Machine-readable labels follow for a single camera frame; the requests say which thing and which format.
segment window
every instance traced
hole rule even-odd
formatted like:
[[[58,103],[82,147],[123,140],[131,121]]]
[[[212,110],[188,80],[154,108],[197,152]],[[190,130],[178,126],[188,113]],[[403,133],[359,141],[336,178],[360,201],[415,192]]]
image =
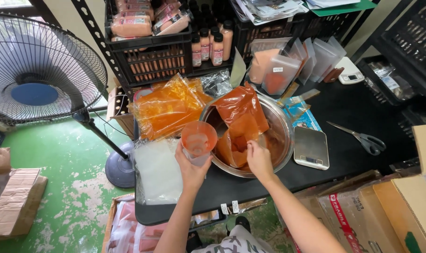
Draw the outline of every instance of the window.
[[[43,0],[0,0],[0,12],[16,14],[28,18],[41,17],[42,20],[49,24],[60,26]]]

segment white digital scale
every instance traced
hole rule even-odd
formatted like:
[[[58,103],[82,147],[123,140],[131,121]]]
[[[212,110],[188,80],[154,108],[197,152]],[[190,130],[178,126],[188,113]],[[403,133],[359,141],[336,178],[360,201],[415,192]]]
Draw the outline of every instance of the white digital scale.
[[[344,70],[339,75],[339,81],[342,84],[354,84],[364,80],[363,74],[355,66],[355,64],[349,59],[349,57],[343,57],[340,62],[335,66],[335,68],[343,67]]]

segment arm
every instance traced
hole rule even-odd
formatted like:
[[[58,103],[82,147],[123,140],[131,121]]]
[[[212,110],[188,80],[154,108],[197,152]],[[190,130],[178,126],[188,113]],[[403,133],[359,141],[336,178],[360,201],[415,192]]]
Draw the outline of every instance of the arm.
[[[211,159],[212,156],[202,167],[192,165],[182,152],[182,142],[179,141],[176,160],[182,172],[183,191],[154,253],[185,253],[194,199],[210,168]]]
[[[250,170],[274,199],[280,214],[304,253],[345,253],[328,229],[292,194],[274,174],[269,150],[248,142]]]

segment hand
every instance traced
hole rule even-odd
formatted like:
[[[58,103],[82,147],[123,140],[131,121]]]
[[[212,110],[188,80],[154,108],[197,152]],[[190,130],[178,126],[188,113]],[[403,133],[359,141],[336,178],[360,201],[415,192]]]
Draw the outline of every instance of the hand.
[[[277,178],[272,168],[269,150],[261,147],[256,141],[247,142],[247,163],[252,173],[263,185]]]
[[[202,167],[198,167],[191,164],[182,150],[182,141],[179,141],[176,149],[176,160],[180,166],[180,171],[182,172],[183,192],[197,194],[200,186],[204,182],[205,175],[210,168],[213,156],[210,155],[210,157],[205,161],[205,164]]]

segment fan guard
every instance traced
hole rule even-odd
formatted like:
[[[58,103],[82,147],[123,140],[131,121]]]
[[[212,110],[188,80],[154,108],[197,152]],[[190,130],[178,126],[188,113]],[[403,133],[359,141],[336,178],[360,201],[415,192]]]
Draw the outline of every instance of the fan guard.
[[[98,54],[47,23],[0,14],[0,122],[15,125],[70,117],[103,95]]]

